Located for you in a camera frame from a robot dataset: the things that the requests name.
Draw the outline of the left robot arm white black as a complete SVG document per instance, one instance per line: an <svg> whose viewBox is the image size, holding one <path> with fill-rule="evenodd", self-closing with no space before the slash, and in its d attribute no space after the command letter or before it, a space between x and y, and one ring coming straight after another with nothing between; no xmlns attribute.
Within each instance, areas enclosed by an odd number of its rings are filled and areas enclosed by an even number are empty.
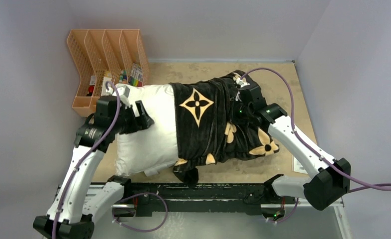
<svg viewBox="0 0 391 239"><path fill-rule="evenodd" d="M133 190L127 187L130 180L112 176L108 188L85 203L98 165L116 135L135 133L153 124L141 100L127 105L117 96L100 97L96 111L76 132L73 157L53 204L45 215L34 219L33 228L46 239L90 239L96 222L113 203L126 204L133 197Z"/></svg>

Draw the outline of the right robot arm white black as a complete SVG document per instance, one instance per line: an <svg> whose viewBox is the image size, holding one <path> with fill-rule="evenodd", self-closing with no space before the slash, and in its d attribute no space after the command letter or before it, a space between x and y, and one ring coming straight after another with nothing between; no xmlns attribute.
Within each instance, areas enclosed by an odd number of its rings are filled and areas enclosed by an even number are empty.
<svg viewBox="0 0 391 239"><path fill-rule="evenodd" d="M308 177L278 174L265 182L264 196L271 203L284 196L307 200L324 210L349 191L350 181L338 173L351 173L350 163L336 160L310 140L278 104L266 104L257 83L238 81L238 99L243 107L236 111L242 120L252 122L277 139L304 167Z"/></svg>

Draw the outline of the white pillow insert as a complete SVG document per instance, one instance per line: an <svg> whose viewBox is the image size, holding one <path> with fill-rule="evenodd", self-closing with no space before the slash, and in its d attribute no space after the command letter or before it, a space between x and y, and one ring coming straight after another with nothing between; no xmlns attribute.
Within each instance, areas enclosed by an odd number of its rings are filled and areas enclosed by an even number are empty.
<svg viewBox="0 0 391 239"><path fill-rule="evenodd" d="M169 84L126 86L134 113L139 114L135 102L141 100L154 124L149 129L117 137L116 173L132 176L143 172L152 176L178 160L173 88Z"/></svg>

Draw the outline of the black pillowcase with beige flowers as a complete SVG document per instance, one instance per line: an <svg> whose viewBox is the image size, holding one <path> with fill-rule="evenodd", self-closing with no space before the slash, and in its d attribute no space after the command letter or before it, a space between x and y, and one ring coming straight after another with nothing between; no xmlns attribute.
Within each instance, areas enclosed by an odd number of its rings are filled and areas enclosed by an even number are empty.
<svg viewBox="0 0 391 239"><path fill-rule="evenodd" d="M171 83L174 93L178 161L174 175L193 187L198 166L229 159L253 160L280 151L263 129L244 117L236 80L241 70L192 84Z"/></svg>

